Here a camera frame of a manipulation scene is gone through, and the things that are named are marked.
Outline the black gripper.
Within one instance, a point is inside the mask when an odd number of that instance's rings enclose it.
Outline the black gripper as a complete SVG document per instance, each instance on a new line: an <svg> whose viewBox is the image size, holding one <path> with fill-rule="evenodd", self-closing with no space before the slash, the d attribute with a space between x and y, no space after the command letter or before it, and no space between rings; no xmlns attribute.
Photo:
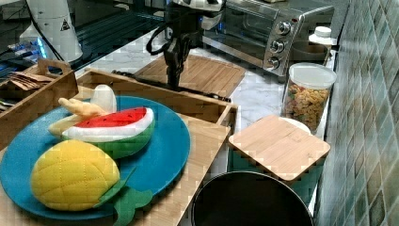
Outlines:
<svg viewBox="0 0 399 226"><path fill-rule="evenodd" d="M189 50L201 46L200 12L169 2L166 6L165 21L171 29L171 38L164 51L164 59L168 65L168 85L177 89Z"/></svg>

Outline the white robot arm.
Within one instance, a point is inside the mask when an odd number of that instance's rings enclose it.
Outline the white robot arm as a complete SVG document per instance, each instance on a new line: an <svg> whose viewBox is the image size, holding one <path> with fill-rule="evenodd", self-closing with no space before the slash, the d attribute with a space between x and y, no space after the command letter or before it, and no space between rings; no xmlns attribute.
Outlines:
<svg viewBox="0 0 399 226"><path fill-rule="evenodd" d="M82 57L67 0L24 1L31 25L21 35L22 39L36 40L42 58L73 62ZM160 49L153 50L153 39L166 28L172 31L170 40ZM179 87L184 63L201 30L200 17L195 10L175 2L167 4L165 23L152 34L146 49L151 55L164 54L170 88Z"/></svg>

